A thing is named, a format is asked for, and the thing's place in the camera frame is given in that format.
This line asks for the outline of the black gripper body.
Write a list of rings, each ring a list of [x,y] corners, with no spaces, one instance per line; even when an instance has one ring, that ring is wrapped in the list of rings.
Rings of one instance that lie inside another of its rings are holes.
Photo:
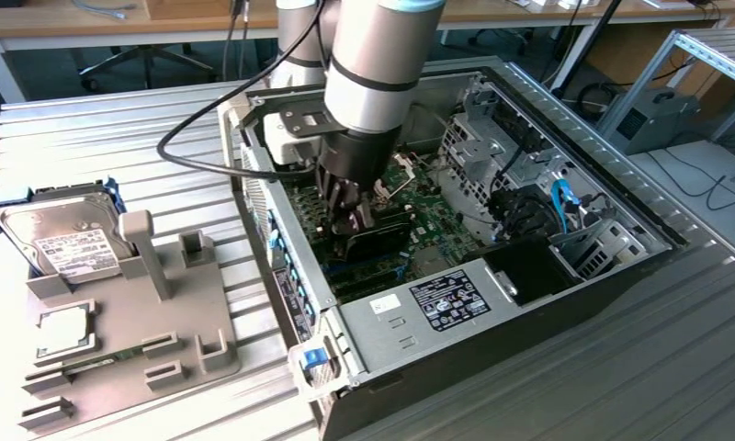
[[[358,130],[331,131],[323,135],[319,155],[319,180],[336,178],[356,184],[372,184],[383,175],[396,148],[402,127],[370,134]]]

